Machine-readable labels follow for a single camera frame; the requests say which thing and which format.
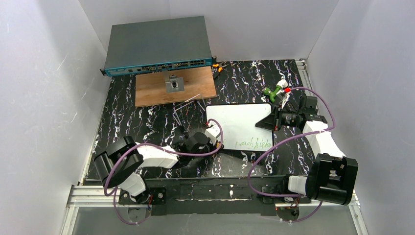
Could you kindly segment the white whiteboard black frame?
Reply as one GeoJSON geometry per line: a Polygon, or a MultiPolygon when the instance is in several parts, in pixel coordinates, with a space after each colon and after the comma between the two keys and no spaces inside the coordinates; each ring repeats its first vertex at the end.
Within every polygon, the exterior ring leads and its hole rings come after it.
{"type": "Polygon", "coordinates": [[[255,124],[271,110],[268,103],[208,105],[206,115],[221,125],[226,150],[265,152],[274,145],[273,132],[255,124]]]}

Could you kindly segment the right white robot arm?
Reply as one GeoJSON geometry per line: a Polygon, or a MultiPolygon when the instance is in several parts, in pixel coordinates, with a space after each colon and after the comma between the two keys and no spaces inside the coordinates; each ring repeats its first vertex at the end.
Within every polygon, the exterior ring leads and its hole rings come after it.
{"type": "Polygon", "coordinates": [[[279,130],[295,127],[305,135],[315,156],[308,174],[286,175],[282,182],[270,189],[262,188],[267,195],[295,197],[306,196],[339,205],[348,205],[352,199],[358,163],[348,158],[338,148],[329,132],[327,120],[318,115],[317,98],[304,96],[297,111],[273,108],[272,112],[257,122],[256,127],[279,130]]]}

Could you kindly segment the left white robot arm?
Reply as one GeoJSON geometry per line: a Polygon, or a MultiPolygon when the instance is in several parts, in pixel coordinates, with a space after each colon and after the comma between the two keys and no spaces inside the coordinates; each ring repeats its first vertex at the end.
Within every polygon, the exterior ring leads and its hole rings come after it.
{"type": "Polygon", "coordinates": [[[184,167],[196,158],[210,157],[218,152],[222,138],[222,131],[209,128],[184,141],[160,147],[151,143],[136,143],[131,136],[126,136],[96,154],[93,163],[106,196],[114,194],[116,188],[131,196],[139,196],[148,187],[144,179],[136,173],[137,169],[184,167]]]}

